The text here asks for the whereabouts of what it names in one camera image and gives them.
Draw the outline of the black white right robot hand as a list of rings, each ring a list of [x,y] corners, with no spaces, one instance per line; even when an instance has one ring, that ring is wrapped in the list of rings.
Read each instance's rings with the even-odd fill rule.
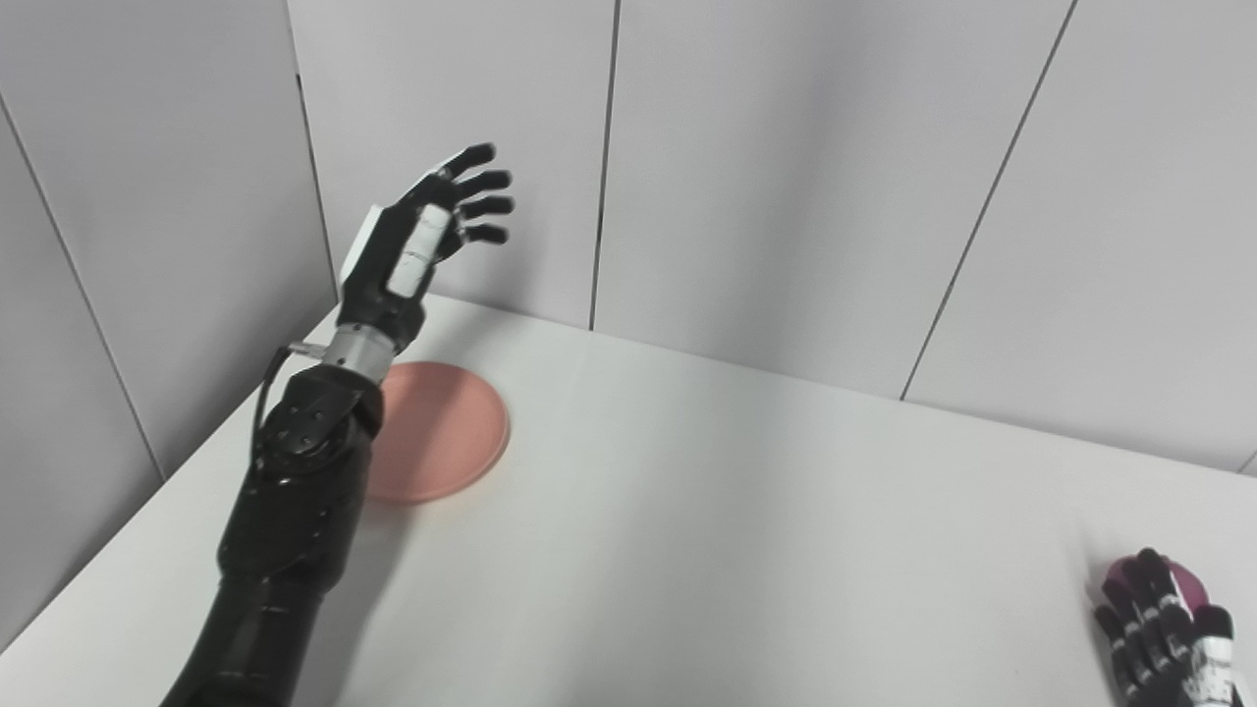
[[[1189,569],[1145,547],[1109,566],[1092,609],[1119,706],[1252,706],[1231,609]]]

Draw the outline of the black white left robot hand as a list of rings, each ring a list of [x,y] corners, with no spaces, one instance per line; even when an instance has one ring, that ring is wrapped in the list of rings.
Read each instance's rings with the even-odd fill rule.
[[[400,353],[422,327],[437,267],[463,247],[507,244],[509,230],[493,220],[515,210],[513,177],[491,167],[495,156],[494,143],[471,143],[368,214],[343,267],[338,325],[370,327]]]

